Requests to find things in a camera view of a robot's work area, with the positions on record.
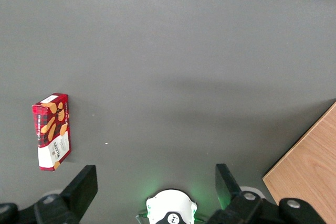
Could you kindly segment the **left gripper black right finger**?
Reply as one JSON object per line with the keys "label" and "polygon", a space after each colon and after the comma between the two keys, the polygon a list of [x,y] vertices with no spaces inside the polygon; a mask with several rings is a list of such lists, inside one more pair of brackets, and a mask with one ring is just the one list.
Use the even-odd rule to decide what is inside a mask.
{"label": "left gripper black right finger", "polygon": [[278,205],[243,191],[226,164],[215,166],[215,188],[221,209],[207,223],[325,223],[306,201],[283,198]]}

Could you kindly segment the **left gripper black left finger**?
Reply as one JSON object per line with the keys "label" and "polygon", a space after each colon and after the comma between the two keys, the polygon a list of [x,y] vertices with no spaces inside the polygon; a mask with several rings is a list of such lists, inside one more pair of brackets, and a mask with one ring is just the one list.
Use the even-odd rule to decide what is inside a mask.
{"label": "left gripper black left finger", "polygon": [[79,223],[97,192],[96,166],[86,165],[59,194],[43,196],[23,210],[1,203],[1,223]]}

